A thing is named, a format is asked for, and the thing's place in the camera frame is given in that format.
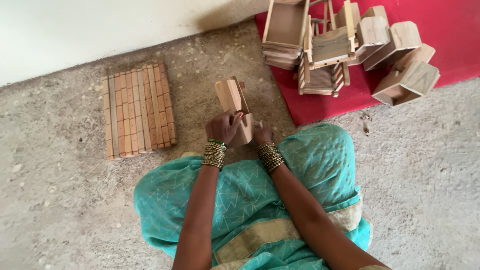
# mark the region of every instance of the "woman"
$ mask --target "woman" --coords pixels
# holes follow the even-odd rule
[[[260,160],[223,167],[242,116],[207,123],[204,157],[173,160],[140,180],[144,239],[175,258],[174,270],[387,269],[365,252],[371,232],[350,135],[323,124],[276,147],[263,125]]]

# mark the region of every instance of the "white wall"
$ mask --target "white wall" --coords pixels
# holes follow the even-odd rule
[[[0,86],[240,22],[269,0],[0,0]]]

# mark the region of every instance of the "teal sari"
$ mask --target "teal sari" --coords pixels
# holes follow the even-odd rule
[[[362,213],[360,187],[355,186],[350,135],[336,125],[322,124],[287,137],[278,150],[337,228],[367,250],[371,227]],[[202,159],[185,157],[165,163],[135,188],[143,238],[172,257]],[[215,269],[328,269],[301,239],[259,160],[230,164],[220,173],[212,258]]]

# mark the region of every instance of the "woman's left hand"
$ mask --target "woman's left hand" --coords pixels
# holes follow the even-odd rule
[[[210,119],[205,125],[207,138],[215,139],[228,145],[232,141],[233,136],[235,136],[235,133],[237,133],[243,112],[235,115],[232,124],[230,124],[230,118],[232,116],[234,116],[234,113],[232,110],[229,110]]]

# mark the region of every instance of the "woman's right hand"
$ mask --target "woman's right hand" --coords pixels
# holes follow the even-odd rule
[[[271,143],[273,142],[272,129],[265,122],[261,122],[259,125],[256,124],[254,138],[258,145]]]

